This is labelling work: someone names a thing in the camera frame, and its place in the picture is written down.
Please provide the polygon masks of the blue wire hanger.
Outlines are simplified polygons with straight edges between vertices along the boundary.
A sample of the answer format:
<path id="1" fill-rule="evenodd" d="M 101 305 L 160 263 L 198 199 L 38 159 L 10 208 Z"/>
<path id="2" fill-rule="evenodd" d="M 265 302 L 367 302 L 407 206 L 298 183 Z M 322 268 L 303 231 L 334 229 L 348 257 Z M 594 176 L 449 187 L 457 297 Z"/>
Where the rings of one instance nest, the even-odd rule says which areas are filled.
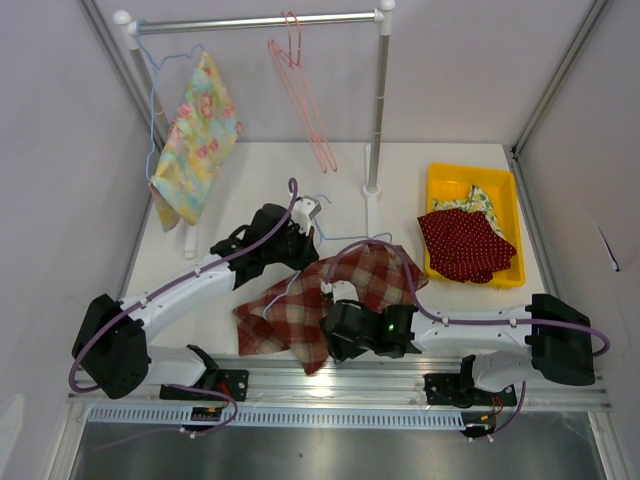
<path id="1" fill-rule="evenodd" d="M 159 158 L 166 144 L 169 130 L 169 120 L 157 92 L 160 73 L 167 62 L 194 59 L 204 51 L 204 48 L 202 44 L 196 44 L 188 52 L 174 53 L 156 60 L 142 40 L 141 29 L 146 24 L 147 21 L 143 19 L 134 22 L 133 39 L 135 49 L 131 50 L 130 53 L 136 73 L 145 92 L 145 100 L 147 101 L 149 112 L 150 148 L 145 160 L 145 177 L 147 182 L 151 183 L 152 167 L 155 165 L 154 160 Z"/>
<path id="2" fill-rule="evenodd" d="M 332 201 L 331 199 L 325 195 L 324 193 L 318 193 L 316 195 L 313 196 L 314 200 L 319 201 L 320 203 L 322 202 L 326 202 L 327 204 L 331 205 Z M 382 233 L 378 233 L 376 235 L 342 235 L 342 236 L 328 236 L 324 233 L 320 223 L 318 220 L 314 221 L 314 226 L 315 229 L 319 235 L 319 239 L 320 239 L 320 243 L 323 242 L 339 242 L 339 241 L 357 241 L 357 240 L 364 240 L 364 239 L 373 239 L 373 240 L 382 240 L 384 237 L 386 237 L 389 241 L 393 241 L 393 235 L 391 232 L 382 232 Z M 286 288 L 285 290 L 276 295 L 262 310 L 262 314 L 263 317 L 267 316 L 267 313 L 269 312 L 269 310 L 281 299 L 283 299 L 286 295 L 288 295 L 290 293 L 291 287 L 294 283 L 294 281 L 299 277 L 299 275 L 301 274 L 301 270 L 296 270 L 295 273 L 293 274 L 292 278 L 290 279 L 290 281 L 286 284 Z"/>

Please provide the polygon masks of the red plaid cloth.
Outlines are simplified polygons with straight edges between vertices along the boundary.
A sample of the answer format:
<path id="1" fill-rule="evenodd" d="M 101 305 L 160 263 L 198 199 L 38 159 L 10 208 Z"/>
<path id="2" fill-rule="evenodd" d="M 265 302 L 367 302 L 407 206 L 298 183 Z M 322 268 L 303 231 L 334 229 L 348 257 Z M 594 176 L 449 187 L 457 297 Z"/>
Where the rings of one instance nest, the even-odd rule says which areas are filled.
<path id="1" fill-rule="evenodd" d="M 356 288 L 358 299 L 376 312 L 392 304 L 413 302 L 410 289 L 428 284 L 426 275 L 408 260 L 381 245 L 360 245 L 337 262 L 331 279 L 344 280 Z M 315 374 L 329 358 L 320 322 L 330 308 L 321 292 L 331 257 L 311 264 L 299 274 L 272 285 L 254 300 L 233 310 L 241 356 L 289 351 L 308 376 Z"/>

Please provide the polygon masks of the floral pastel skirt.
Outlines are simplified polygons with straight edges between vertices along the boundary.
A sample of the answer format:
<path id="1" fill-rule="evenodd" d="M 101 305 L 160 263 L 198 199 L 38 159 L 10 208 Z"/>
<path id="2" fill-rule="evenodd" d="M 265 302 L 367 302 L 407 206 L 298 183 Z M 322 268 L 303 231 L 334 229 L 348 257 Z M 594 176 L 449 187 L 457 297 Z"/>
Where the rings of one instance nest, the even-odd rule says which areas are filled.
<path id="1" fill-rule="evenodd" d="M 200 221 L 243 124 L 213 57 L 203 52 L 168 129 L 149 186 L 162 230 Z"/>

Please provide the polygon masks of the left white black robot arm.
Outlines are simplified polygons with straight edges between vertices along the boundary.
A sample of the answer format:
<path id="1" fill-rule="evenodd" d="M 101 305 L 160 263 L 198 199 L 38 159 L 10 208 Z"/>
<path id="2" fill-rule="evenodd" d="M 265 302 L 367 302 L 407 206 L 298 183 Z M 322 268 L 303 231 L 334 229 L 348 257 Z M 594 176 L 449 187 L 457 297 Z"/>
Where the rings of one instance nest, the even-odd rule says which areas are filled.
<path id="1" fill-rule="evenodd" d="M 201 304 L 231 293 L 272 264 L 301 271 L 318 260 L 313 220 L 319 202 L 299 197 L 288 207 L 267 203 L 251 222 L 210 248 L 198 263 L 166 284 L 121 300 L 91 301 L 72 347 L 74 371 L 111 399 L 140 386 L 174 384 L 197 400 L 216 390 L 218 366 L 200 347 L 167 348 L 153 340 Z"/>

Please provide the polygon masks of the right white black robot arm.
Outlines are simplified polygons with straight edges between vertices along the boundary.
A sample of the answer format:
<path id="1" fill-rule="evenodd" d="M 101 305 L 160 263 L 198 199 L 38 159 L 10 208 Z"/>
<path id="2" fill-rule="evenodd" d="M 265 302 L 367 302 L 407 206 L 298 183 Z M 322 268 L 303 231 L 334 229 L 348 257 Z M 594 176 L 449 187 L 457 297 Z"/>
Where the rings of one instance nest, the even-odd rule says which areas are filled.
<path id="1" fill-rule="evenodd" d="M 449 317 L 409 304 L 376 312 L 361 302 L 340 300 L 320 326 L 337 362 L 367 351 L 393 359 L 462 355 L 456 389 L 472 404 L 532 379 L 565 386 L 595 381 L 589 318 L 549 294 L 535 294 L 528 304 L 511 309 Z"/>

